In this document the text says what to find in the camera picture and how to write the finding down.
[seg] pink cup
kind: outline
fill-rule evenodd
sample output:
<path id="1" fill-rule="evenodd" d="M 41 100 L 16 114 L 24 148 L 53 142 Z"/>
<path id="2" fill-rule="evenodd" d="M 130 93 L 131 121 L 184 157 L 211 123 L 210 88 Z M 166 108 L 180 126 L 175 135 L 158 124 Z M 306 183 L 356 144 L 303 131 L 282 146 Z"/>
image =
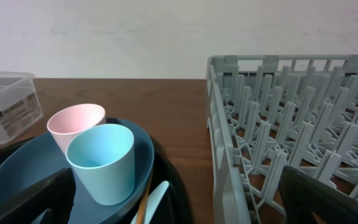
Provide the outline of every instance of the pink cup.
<path id="1" fill-rule="evenodd" d="M 75 136 L 99 124 L 106 124 L 106 112 L 96 104 L 82 104 L 65 108 L 53 115 L 47 124 L 60 149 L 66 154 Z"/>

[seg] teal plate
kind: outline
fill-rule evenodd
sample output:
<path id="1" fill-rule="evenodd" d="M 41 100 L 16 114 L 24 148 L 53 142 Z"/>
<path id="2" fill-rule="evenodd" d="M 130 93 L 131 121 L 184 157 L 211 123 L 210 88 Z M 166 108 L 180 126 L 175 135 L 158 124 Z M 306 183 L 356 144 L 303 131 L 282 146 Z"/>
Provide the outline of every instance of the teal plate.
<path id="1" fill-rule="evenodd" d="M 138 125 L 123 119 L 107 118 L 107 123 L 121 124 L 135 136 L 135 187 L 131 195 L 117 205 L 96 203 L 75 175 L 76 194 L 69 223 L 116 223 L 140 199 L 154 163 L 150 136 Z M 70 167 L 53 137 L 45 133 L 34 138 L 0 166 L 0 203 L 62 168 Z M 39 223 L 41 214 L 33 223 Z"/>

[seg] label on container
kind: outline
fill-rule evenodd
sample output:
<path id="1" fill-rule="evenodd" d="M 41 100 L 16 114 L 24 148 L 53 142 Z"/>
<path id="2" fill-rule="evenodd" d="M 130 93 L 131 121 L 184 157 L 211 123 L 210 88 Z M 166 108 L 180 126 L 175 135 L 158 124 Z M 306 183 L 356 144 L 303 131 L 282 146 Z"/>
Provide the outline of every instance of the label on container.
<path id="1" fill-rule="evenodd" d="M 41 113 L 35 93 L 0 111 L 0 125 L 6 134 L 11 137 L 22 131 Z"/>

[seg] plastic cup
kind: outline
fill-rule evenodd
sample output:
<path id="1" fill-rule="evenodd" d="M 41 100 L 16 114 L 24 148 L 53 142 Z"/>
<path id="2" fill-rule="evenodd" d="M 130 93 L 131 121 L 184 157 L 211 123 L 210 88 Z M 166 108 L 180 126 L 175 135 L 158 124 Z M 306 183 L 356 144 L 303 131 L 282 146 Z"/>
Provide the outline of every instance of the plastic cup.
<path id="1" fill-rule="evenodd" d="M 134 135 L 119 124 L 102 124 L 77 135 L 67 161 L 101 205 L 124 201 L 135 186 Z"/>
<path id="2" fill-rule="evenodd" d="M 47 128 L 63 153 L 67 146 L 83 131 L 93 126 L 106 123 L 106 112 L 96 104 L 81 104 L 65 108 L 53 115 Z"/>

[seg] clear plastic container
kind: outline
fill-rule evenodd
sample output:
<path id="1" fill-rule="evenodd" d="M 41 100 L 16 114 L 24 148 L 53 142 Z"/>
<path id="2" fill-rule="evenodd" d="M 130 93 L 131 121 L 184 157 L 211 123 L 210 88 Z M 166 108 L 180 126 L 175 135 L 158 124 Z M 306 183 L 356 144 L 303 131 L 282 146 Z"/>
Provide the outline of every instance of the clear plastic container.
<path id="1" fill-rule="evenodd" d="M 0 72 L 0 144 L 16 138 L 42 117 L 31 73 Z"/>

